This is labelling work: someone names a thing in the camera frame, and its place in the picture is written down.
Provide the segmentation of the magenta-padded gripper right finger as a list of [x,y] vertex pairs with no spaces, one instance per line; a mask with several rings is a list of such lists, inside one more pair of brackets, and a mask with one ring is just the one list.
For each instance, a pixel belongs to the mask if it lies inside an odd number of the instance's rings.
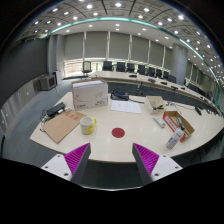
[[134,143],[132,146],[132,154],[136,160],[140,177],[144,185],[182,169],[182,167],[168,155],[158,155],[137,143]]

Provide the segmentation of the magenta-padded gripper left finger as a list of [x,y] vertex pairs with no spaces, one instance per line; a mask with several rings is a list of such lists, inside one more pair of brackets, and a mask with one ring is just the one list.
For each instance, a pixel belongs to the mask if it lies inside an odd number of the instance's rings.
[[87,143],[66,155],[56,154],[42,166],[42,169],[79,185],[90,153],[91,145]]

